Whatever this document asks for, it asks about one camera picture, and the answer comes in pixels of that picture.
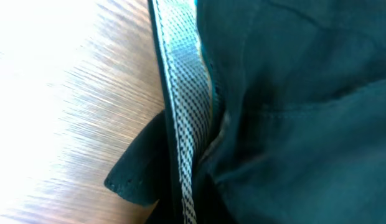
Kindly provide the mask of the black shorts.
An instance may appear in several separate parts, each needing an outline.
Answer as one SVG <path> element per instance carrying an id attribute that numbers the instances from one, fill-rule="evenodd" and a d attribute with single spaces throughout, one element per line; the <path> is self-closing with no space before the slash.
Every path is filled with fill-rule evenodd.
<path id="1" fill-rule="evenodd" d="M 386 0 L 149 14 L 165 109 L 108 189 L 149 223 L 386 223 Z"/>

